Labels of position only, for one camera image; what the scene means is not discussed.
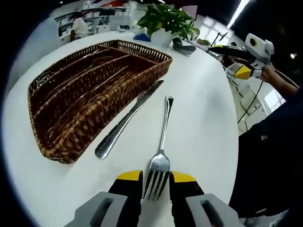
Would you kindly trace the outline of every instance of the fork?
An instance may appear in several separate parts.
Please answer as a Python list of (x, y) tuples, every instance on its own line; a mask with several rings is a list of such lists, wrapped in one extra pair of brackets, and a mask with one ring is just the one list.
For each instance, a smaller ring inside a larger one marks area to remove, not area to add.
[(169, 114), (170, 114), (170, 110), (171, 110), (173, 101), (174, 101), (173, 97), (165, 96), (165, 103), (166, 103), (165, 119), (164, 119), (164, 125), (163, 125), (163, 130), (162, 130), (160, 148), (159, 148), (158, 152), (152, 158), (150, 170), (149, 170), (147, 180), (146, 180), (143, 198), (145, 198), (145, 195), (148, 191), (148, 187), (152, 180), (148, 199), (150, 199), (150, 197), (153, 193), (152, 200), (154, 200), (156, 198), (156, 201), (157, 201), (159, 199), (159, 197), (161, 196), (161, 193), (162, 193), (162, 191), (165, 187), (165, 184), (167, 182), (167, 179), (169, 177), (170, 162), (169, 162), (169, 158), (164, 154), (164, 140), (165, 140), (165, 136), (166, 136), (167, 122), (169, 121)]

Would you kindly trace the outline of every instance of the round white table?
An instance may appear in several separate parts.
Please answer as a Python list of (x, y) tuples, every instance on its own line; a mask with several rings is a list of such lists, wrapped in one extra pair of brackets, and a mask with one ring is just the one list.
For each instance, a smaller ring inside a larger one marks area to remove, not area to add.
[[(145, 171), (156, 153), (164, 119), (165, 95), (174, 97), (165, 141), (171, 170), (192, 175), (205, 193), (228, 203), (238, 162), (236, 111), (221, 64), (197, 49), (184, 56), (169, 47), (135, 41), (131, 33), (109, 32), (69, 43), (45, 56), (22, 76), (3, 108), (3, 144), (7, 168), (22, 204), (44, 227), (61, 227), (74, 211), (122, 172)], [(64, 165), (42, 156), (31, 128), (27, 88), (43, 70), (64, 56), (107, 40), (122, 39), (158, 49), (173, 57), (164, 83), (125, 128), (109, 156), (94, 149), (135, 104), (132, 101), (89, 145), (76, 163)], [(157, 203), (143, 204), (139, 226), (174, 226), (168, 186)]]

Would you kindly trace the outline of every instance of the person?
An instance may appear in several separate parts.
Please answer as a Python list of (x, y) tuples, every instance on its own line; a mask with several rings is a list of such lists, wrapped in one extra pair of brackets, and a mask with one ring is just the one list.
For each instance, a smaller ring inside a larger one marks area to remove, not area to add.
[(303, 88), (289, 84), (275, 70), (272, 64), (265, 66), (260, 79), (271, 84), (286, 102), (239, 136), (229, 206), (240, 218), (293, 212), (301, 197)]
[(80, 12), (75, 12), (71, 17), (71, 19), (74, 19), (71, 28), (71, 42), (86, 37), (89, 32), (89, 28), (82, 17), (83, 15)]

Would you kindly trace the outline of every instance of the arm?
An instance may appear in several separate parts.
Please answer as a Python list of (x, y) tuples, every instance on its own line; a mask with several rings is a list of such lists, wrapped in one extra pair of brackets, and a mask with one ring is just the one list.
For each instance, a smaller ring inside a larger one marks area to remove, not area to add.
[(70, 36), (71, 41), (70, 41), (70, 42), (74, 41), (74, 39), (75, 39), (76, 29), (77, 29), (78, 25), (79, 25), (79, 20), (76, 19), (76, 20), (74, 21), (74, 23), (72, 24), (71, 36)]
[(76, 35), (75, 30), (71, 30), (71, 35), (70, 35), (71, 40), (70, 40), (70, 42), (74, 41), (75, 35)]
[(275, 70), (272, 64), (265, 66), (260, 79), (273, 86), (285, 100), (294, 97), (298, 89), (287, 83)]

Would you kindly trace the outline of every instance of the wicker basket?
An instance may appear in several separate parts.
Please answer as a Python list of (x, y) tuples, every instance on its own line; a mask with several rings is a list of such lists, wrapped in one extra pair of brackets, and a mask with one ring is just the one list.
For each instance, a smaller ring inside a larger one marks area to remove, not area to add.
[(28, 88), (29, 113), (42, 154), (75, 162), (100, 131), (169, 69), (172, 58), (113, 40), (56, 62)]

